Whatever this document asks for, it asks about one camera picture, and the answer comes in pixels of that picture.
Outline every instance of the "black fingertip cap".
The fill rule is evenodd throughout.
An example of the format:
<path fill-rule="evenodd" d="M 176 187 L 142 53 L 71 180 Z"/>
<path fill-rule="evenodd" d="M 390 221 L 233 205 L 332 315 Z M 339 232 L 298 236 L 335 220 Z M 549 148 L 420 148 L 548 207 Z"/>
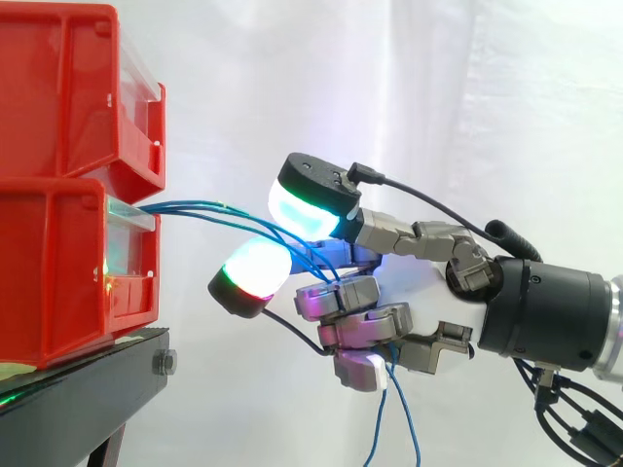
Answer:
<path fill-rule="evenodd" d="M 288 156 L 277 176 L 279 184 L 296 198 L 346 217 L 359 203 L 361 192 L 342 183 L 345 168 L 302 153 Z"/>
<path fill-rule="evenodd" d="M 262 312 L 272 297 L 260 299 L 240 289 L 221 268 L 207 284 L 210 295 L 230 314 L 254 318 Z"/>

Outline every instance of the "black cylindrical motor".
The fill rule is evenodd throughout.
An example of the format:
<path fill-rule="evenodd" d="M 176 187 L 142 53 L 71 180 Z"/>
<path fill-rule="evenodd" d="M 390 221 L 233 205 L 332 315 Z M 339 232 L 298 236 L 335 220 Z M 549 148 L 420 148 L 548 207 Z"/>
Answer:
<path fill-rule="evenodd" d="M 583 371 L 597 361 L 611 314 L 609 282 L 591 272 L 497 258 L 478 346 L 504 356 Z"/>

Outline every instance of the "robotic hand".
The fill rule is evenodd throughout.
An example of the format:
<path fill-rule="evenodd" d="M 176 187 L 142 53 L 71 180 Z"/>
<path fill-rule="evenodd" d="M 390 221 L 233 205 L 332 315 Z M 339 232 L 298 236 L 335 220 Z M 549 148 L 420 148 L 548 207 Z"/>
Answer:
<path fill-rule="evenodd" d="M 460 225 L 410 224 L 361 208 L 360 183 L 405 191 Z M 398 365 L 431 375 L 437 372 L 441 350 L 471 358 L 476 342 L 483 350 L 515 359 L 534 392 L 537 419 L 559 448 L 584 465 L 620 460 L 623 431 L 598 411 L 584 411 L 586 427 L 569 431 L 571 443 L 598 462 L 564 443 L 543 413 L 557 416 L 550 406 L 567 397 L 562 388 L 570 387 L 593 394 L 623 419 L 601 396 L 558 375 L 562 368 L 590 368 L 600 379 L 623 383 L 623 276 L 606 281 L 591 272 L 543 264 L 534 247 L 502 222 L 491 221 L 481 231 L 434 199 L 357 163 L 346 171 L 291 154 L 269 206 L 283 227 L 319 240 L 312 247 L 321 255 L 299 249 L 310 262 L 322 269 L 327 263 L 354 269 L 340 281 L 299 289 L 294 299 L 298 313 L 318 323 L 320 342 L 333 354 L 343 385 L 359 391 L 385 389 L 390 342 L 398 349 Z M 472 233 L 510 256 L 491 258 Z M 333 238 L 321 240 L 327 236 Z M 291 273 L 302 271 L 294 266 Z M 219 299 L 214 283 L 210 291 L 225 308 L 245 305 Z M 265 304 L 255 304 L 254 312 Z M 534 368 L 525 360 L 533 361 Z"/>

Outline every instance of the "metal bracket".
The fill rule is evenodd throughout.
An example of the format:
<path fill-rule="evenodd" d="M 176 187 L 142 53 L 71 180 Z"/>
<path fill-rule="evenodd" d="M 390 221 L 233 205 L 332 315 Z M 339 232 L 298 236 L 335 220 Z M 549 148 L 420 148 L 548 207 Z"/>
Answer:
<path fill-rule="evenodd" d="M 328 322 L 374 306 L 380 296 L 377 279 L 372 275 L 361 275 L 299 289 L 294 304 L 307 321 Z"/>
<path fill-rule="evenodd" d="M 356 243 L 382 255 L 413 255 L 421 260 L 449 261 L 463 291 L 489 286 L 494 274 L 487 252 L 468 229 L 445 222 L 416 222 L 413 226 L 369 209 L 361 209 L 363 225 Z"/>
<path fill-rule="evenodd" d="M 301 246 L 300 244 L 291 244 L 293 248 L 296 248 L 301 253 L 306 255 L 315 265 L 321 269 L 327 269 L 327 265 L 320 260 L 316 255 Z M 360 269 L 374 269 L 381 264 L 383 256 L 368 248 L 364 248 L 359 245 L 352 245 L 343 240 L 329 239 L 310 243 L 313 251 L 317 251 L 324 256 L 327 261 L 333 265 L 335 269 L 341 268 L 360 268 Z M 299 263 L 292 264 L 292 270 L 290 274 L 299 274 L 301 272 L 307 272 L 307 270 Z"/>
<path fill-rule="evenodd" d="M 345 387 L 373 392 L 387 388 L 385 360 L 365 350 L 338 350 L 333 357 L 335 376 Z"/>
<path fill-rule="evenodd" d="M 324 347 L 370 348 L 395 341 L 413 329 L 409 304 L 384 305 L 318 327 Z"/>
<path fill-rule="evenodd" d="M 437 332 L 423 337 L 410 334 L 398 341 L 398 365 L 407 370 L 435 375 L 442 350 L 469 354 L 471 328 L 440 322 Z"/>

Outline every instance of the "cable connector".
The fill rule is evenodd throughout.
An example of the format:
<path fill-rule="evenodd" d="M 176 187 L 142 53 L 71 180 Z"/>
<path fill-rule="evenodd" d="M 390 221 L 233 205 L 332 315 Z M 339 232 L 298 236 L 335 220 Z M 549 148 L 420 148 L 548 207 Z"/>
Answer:
<path fill-rule="evenodd" d="M 359 183 L 368 183 L 370 185 L 382 185 L 385 182 L 385 176 L 377 172 L 374 168 L 364 165 L 363 163 L 354 162 L 347 173 L 347 179 L 355 185 Z"/>
<path fill-rule="evenodd" d="M 623 430 L 599 411 L 592 411 L 586 420 L 586 426 L 571 436 L 571 444 L 600 464 L 619 465 Z"/>

